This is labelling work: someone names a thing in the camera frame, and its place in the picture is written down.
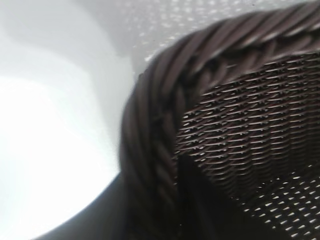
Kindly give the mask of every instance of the wicker weave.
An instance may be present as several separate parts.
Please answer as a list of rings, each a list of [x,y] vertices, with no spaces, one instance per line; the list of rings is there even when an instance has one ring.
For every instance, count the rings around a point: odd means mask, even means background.
[[[215,23],[153,60],[122,122],[134,239],[179,238],[181,154],[252,217],[320,239],[319,51],[317,1]]]

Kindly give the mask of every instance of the woven pattern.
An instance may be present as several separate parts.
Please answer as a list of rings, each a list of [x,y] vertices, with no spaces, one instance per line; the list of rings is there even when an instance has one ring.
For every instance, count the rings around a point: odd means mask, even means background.
[[[204,94],[176,154],[195,156],[231,196],[320,159],[320,54],[266,64]]]
[[[250,199],[243,205],[253,217],[292,237],[318,239],[319,53],[269,63],[214,87],[182,125],[176,155],[194,156],[227,194]]]
[[[121,129],[137,240],[179,238],[175,154],[241,199],[316,160],[319,51],[315,1],[217,22],[151,62]]]
[[[256,195],[242,203],[244,211],[281,228],[293,239],[320,239],[320,165],[308,165],[286,179],[262,185]]]

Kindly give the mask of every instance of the dark brown rattan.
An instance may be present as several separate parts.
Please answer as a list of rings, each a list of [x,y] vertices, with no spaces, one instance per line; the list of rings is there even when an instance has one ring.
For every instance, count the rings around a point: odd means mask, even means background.
[[[181,154],[253,217],[320,239],[319,51],[316,1],[223,20],[152,61],[121,130],[134,239],[179,238]]]

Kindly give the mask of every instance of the white surface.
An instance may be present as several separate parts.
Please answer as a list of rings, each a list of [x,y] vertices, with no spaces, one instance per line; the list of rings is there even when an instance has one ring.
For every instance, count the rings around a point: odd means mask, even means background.
[[[161,48],[214,21],[301,0],[1,0],[0,240],[27,240],[118,173],[124,102]]]

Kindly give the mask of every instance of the braided rim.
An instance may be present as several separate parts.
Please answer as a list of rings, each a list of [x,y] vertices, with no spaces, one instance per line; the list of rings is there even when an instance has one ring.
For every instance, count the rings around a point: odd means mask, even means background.
[[[136,239],[179,237],[176,134],[208,88],[320,50],[320,2],[226,19],[187,35],[139,77],[124,110],[120,167]]]

